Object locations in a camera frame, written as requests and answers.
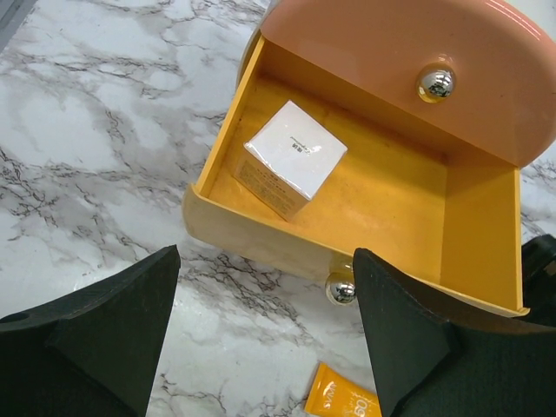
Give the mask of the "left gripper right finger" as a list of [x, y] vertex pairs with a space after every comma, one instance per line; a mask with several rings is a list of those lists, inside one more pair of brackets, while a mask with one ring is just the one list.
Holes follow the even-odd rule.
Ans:
[[471, 306], [368, 249], [353, 259], [384, 416], [553, 416], [555, 329]]

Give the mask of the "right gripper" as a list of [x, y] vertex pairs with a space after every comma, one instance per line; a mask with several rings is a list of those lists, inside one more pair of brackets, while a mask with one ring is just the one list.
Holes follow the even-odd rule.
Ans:
[[555, 295], [555, 237], [539, 235], [521, 247], [525, 300], [548, 300]]

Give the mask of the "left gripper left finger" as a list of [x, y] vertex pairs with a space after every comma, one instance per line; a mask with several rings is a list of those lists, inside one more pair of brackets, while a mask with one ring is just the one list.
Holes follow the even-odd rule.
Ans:
[[3, 416], [144, 416], [181, 259], [168, 246], [1, 320]]

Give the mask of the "yellow drawer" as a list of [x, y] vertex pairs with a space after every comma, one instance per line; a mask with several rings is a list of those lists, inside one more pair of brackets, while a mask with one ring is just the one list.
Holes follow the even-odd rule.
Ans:
[[[520, 173], [464, 147], [441, 151], [349, 111], [369, 97], [264, 38], [254, 40], [215, 144], [182, 215], [188, 233], [291, 275], [324, 281], [357, 248], [451, 296], [526, 313]], [[249, 140], [292, 101], [347, 145], [313, 201], [284, 220], [235, 179]]]

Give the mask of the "peach top drawer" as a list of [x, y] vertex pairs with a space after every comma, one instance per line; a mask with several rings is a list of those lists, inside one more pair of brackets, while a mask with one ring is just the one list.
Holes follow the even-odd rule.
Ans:
[[524, 167], [555, 139], [555, 44], [505, 1], [274, 1], [258, 33]]

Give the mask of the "white small box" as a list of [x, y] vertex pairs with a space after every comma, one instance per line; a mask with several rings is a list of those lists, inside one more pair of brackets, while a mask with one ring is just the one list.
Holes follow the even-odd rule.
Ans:
[[289, 221], [309, 202], [348, 148], [292, 101], [242, 145], [235, 179]]

